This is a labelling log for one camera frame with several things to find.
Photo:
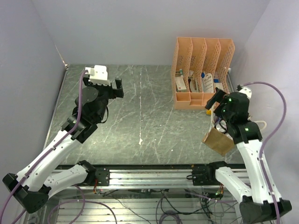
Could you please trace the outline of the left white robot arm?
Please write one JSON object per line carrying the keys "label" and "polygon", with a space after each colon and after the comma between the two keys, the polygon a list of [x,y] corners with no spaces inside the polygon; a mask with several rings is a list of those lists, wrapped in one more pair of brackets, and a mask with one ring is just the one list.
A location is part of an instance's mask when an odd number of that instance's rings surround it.
{"label": "left white robot arm", "polygon": [[80,161],[72,168],[56,175],[52,171],[70,152],[83,144],[108,118],[108,102],[123,98],[122,79],[100,84],[85,75],[80,80],[79,95],[72,115],[62,125],[53,141],[23,170],[8,173],[3,183],[29,214],[40,210],[47,201],[75,184],[91,185],[96,179],[96,169],[87,161]]}

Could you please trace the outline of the brown canvas bag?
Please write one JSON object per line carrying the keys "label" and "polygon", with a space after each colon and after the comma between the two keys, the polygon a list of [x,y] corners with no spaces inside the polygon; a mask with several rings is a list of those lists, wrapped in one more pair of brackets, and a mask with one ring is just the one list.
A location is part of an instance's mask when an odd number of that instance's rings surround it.
{"label": "brown canvas bag", "polygon": [[225,155],[233,147],[237,147],[243,159],[257,156],[263,143],[263,137],[257,123],[244,120],[224,120],[216,124],[224,128],[218,130],[211,127],[202,140],[212,150]]}

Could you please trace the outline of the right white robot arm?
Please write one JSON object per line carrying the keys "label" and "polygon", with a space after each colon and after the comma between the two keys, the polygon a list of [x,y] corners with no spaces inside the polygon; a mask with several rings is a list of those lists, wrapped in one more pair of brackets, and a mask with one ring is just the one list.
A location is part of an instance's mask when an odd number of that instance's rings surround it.
{"label": "right white robot arm", "polygon": [[214,114],[225,122],[227,132],[242,156],[249,185],[223,162],[214,163],[214,168],[207,171],[206,179],[212,185],[220,182],[226,187],[238,201],[245,223],[279,223],[280,218],[292,210],[292,205],[278,191],[263,153],[265,141],[257,123],[249,120],[251,95],[252,92],[247,87],[230,94],[216,89],[216,93],[206,104],[206,109],[210,109],[218,103]]}

